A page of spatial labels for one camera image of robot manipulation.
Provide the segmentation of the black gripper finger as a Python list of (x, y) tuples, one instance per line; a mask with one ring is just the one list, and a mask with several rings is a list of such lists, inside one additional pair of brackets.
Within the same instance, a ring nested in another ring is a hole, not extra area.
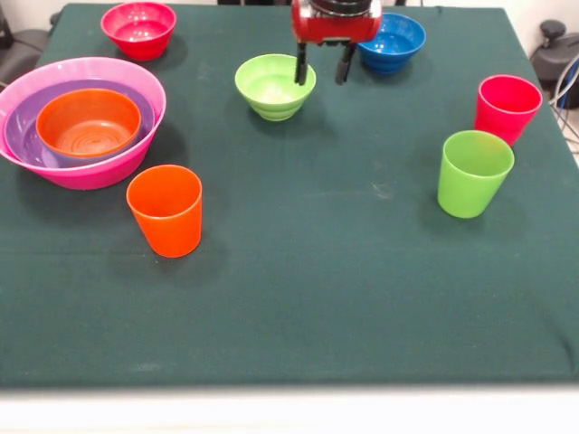
[(356, 45), (354, 43), (348, 43), (342, 52), (340, 60), (337, 64), (335, 83), (337, 85), (343, 85), (347, 81), (347, 77), (350, 71), (351, 61), (356, 52)]
[(308, 74), (307, 45), (304, 42), (297, 44), (296, 69), (294, 81), (304, 85)]

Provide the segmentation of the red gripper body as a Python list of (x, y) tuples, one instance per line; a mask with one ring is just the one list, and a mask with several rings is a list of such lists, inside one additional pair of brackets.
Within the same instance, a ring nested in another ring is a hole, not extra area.
[(292, 1), (297, 42), (369, 42), (382, 21), (381, 1)]

